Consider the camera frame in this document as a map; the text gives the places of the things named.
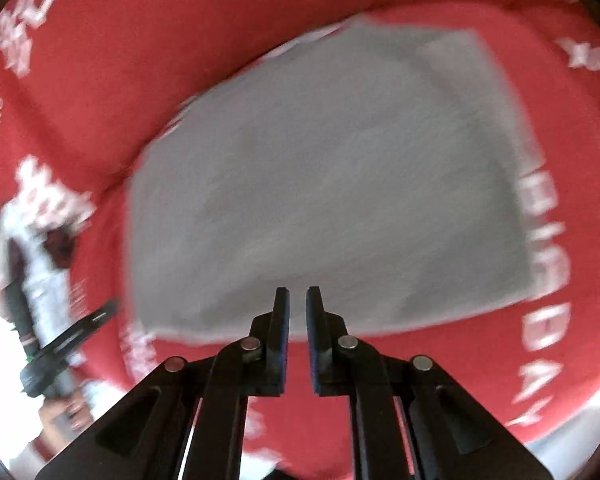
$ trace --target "red fabric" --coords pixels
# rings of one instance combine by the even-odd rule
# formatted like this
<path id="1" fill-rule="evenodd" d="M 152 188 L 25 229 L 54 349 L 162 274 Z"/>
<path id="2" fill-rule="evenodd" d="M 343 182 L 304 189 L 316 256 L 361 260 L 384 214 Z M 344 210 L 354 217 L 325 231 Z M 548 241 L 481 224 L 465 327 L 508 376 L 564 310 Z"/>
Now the red fabric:
<path id="1" fill-rule="evenodd" d="M 126 294 L 126 190 L 142 147 L 176 106 L 239 70 L 255 57 L 311 28 L 362 10 L 417 0 L 55 0 L 46 22 L 28 28 L 30 72 L 5 70 L 0 52 L 0 207 L 17 191 L 14 173 L 29 154 L 55 180 L 90 192 L 96 212 L 80 235 L 72 266 L 76 316 L 112 297 L 122 313 L 84 346 L 89 374 L 132 385 L 120 334 L 133 317 Z M 497 418 L 506 422 L 551 398 L 541 420 L 511 426 L 522 440 L 545 434 L 600 387 L 600 73 L 567 68 L 556 34 L 591 41 L 594 28 L 577 4 L 533 0 L 448 1 L 403 6 L 379 20 L 472 28 L 509 74 L 544 151 L 545 171 L 559 204 L 549 221 L 566 231 L 553 242 L 571 261 L 571 279 L 537 301 L 407 334 L 373 338 L 386 354 L 426 353 L 440 362 Z M 507 12 L 484 2 L 511 6 Z M 16 0 L 10 3 L 13 12 Z M 571 303 L 566 336 L 536 352 L 522 345 L 522 316 L 541 306 Z M 158 340 L 155 359 L 193 360 L 218 346 Z M 304 344 L 291 344 L 287 394 L 258 399 L 252 419 L 260 436 L 247 450 L 267 448 L 300 478 L 340 478 L 350 470 L 346 402 L 312 396 Z M 531 398 L 513 402 L 520 367 L 534 360 L 562 364 L 561 373 Z"/>

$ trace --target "metal screw head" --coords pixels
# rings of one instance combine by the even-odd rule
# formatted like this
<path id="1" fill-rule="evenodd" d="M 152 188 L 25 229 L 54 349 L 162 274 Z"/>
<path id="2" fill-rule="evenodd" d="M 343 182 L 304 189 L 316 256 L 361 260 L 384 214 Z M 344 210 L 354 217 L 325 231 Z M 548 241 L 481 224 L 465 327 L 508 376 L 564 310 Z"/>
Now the metal screw head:
<path id="1" fill-rule="evenodd" d="M 352 335 L 341 335 L 338 338 L 338 344 L 347 350 L 351 350 L 358 346 L 358 340 Z"/>
<path id="2" fill-rule="evenodd" d="M 184 368 L 185 364 L 187 364 L 187 362 L 184 360 L 183 357 L 169 357 L 164 362 L 164 368 L 168 372 L 179 372 Z"/>
<path id="3" fill-rule="evenodd" d="M 260 348 L 260 340 L 257 337 L 245 337 L 240 341 L 240 346 L 243 350 L 251 351 Z"/>
<path id="4" fill-rule="evenodd" d="M 413 366 L 416 367 L 416 370 L 420 370 L 423 372 L 426 372 L 433 368 L 433 361 L 426 355 L 416 355 L 416 357 L 414 357 L 411 360 L 411 362 L 413 363 Z"/>

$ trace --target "white sleeve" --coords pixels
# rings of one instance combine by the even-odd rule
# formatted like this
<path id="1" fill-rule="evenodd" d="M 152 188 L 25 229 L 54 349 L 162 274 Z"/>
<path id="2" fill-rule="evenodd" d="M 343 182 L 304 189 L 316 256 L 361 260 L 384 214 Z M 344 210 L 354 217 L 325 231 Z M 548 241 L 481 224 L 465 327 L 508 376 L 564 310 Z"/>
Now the white sleeve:
<path id="1" fill-rule="evenodd" d="M 9 471 L 15 480 L 35 480 L 45 464 L 45 460 L 29 442 L 16 458 L 9 461 Z"/>

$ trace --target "gray cloth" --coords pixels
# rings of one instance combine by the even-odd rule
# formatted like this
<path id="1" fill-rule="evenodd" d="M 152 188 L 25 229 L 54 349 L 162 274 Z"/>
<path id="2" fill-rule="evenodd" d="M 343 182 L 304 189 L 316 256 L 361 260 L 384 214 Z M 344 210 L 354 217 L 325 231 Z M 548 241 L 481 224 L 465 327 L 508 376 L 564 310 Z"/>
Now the gray cloth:
<path id="1" fill-rule="evenodd" d="M 525 125 L 503 88 L 469 32 L 355 23 L 211 89 L 132 179 L 145 328 L 237 338 L 277 286 L 296 335 L 311 285 L 367 334 L 528 297 Z"/>

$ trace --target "red blanket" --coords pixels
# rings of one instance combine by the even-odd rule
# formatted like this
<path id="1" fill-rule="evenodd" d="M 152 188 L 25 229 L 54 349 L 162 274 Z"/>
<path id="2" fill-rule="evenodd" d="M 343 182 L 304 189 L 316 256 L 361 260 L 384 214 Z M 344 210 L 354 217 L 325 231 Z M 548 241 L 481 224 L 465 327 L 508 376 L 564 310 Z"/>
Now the red blanket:
<path id="1" fill-rule="evenodd" d="M 125 177 L 144 145 L 184 99 L 268 50 L 389 6 L 378 19 L 477 31 L 508 73 L 544 153 L 525 181 L 544 248 L 533 301 L 371 342 L 401 358 L 431 355 L 523 441 L 599 389 L 600 32 L 573 0 L 420 1 L 9 3 L 0 16 L 0 207 L 32 196 L 42 224 L 94 209 L 76 222 L 72 309 L 80 316 L 115 296 L 123 312 L 84 347 L 93 375 L 130 387 L 168 356 L 217 351 L 152 341 L 133 323 Z M 245 448 L 275 453 L 302 478 L 346 475 L 346 403 L 312 396 L 306 345 L 289 352 L 288 393 L 253 403 Z"/>

